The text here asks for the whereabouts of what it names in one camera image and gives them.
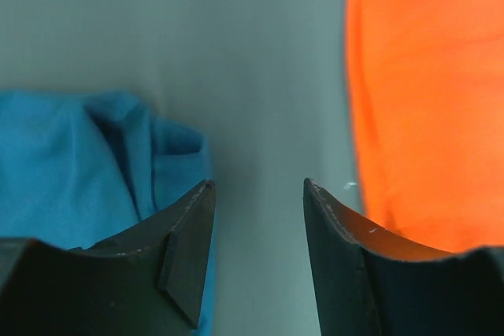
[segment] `black plastic part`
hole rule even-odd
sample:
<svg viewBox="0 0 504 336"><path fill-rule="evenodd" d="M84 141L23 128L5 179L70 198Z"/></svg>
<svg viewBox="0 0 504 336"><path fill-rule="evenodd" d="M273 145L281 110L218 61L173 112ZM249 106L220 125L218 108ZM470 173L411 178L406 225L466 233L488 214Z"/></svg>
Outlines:
<svg viewBox="0 0 504 336"><path fill-rule="evenodd" d="M0 334L191 335L214 209L205 181L88 250L0 238Z"/></svg>
<svg viewBox="0 0 504 336"><path fill-rule="evenodd" d="M504 249L451 254L393 234L305 181L322 336L504 334Z"/></svg>

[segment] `orange towel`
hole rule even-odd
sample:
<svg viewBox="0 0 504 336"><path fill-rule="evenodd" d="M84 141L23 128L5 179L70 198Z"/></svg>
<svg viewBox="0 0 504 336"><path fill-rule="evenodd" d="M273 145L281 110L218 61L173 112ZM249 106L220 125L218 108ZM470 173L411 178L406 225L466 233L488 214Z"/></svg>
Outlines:
<svg viewBox="0 0 504 336"><path fill-rule="evenodd" d="M428 246L504 246L504 0L348 0L369 217Z"/></svg>

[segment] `blue cloth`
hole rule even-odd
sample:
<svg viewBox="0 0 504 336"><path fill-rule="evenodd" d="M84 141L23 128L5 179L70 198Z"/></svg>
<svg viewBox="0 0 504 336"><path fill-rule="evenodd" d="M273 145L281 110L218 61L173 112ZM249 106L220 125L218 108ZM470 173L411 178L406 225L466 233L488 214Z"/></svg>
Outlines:
<svg viewBox="0 0 504 336"><path fill-rule="evenodd" d="M88 248L211 176L207 140L128 93L0 94L2 236ZM211 331L214 258L212 240L198 336Z"/></svg>

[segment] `gray surface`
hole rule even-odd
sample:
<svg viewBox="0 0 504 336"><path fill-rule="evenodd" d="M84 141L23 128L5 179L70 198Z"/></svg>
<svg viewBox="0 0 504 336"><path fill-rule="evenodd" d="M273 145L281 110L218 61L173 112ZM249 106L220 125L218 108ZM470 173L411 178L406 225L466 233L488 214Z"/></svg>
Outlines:
<svg viewBox="0 0 504 336"><path fill-rule="evenodd" d="M302 180L358 206L344 0L0 0L0 84L126 88L212 140L215 335L316 335Z"/></svg>

